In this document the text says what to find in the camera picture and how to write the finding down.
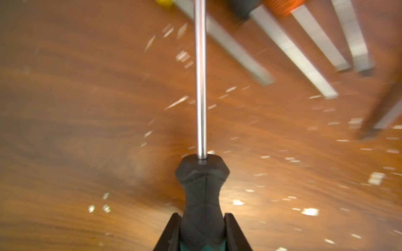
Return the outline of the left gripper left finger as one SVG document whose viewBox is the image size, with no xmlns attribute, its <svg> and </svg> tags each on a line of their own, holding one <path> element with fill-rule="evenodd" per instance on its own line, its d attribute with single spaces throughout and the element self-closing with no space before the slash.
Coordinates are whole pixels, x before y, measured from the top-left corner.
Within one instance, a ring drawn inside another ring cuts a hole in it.
<svg viewBox="0 0 402 251">
<path fill-rule="evenodd" d="M 180 223 L 182 217 L 178 213 L 172 214 L 163 230 L 153 251 L 179 251 L 180 250 Z"/>
</svg>

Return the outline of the large green black screwdriver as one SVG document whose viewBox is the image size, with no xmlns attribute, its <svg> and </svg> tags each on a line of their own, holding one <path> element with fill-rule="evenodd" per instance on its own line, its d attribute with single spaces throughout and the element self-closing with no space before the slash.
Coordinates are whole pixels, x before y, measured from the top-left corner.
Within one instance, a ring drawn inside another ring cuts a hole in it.
<svg viewBox="0 0 402 251">
<path fill-rule="evenodd" d="M 225 221 L 219 194 L 229 175 L 221 157 L 207 153 L 206 2 L 175 1 L 195 25 L 197 153 L 184 157 L 175 175 L 185 191 L 180 223 L 181 247 L 188 251 L 224 251 Z"/>
</svg>

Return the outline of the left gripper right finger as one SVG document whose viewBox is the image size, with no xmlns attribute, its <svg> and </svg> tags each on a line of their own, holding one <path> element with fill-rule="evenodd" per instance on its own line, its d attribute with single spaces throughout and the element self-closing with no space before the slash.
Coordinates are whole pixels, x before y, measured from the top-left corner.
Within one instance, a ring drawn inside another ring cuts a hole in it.
<svg viewBox="0 0 402 251">
<path fill-rule="evenodd" d="M 226 251 L 252 251 L 252 248 L 231 213 L 225 213 Z"/>
</svg>

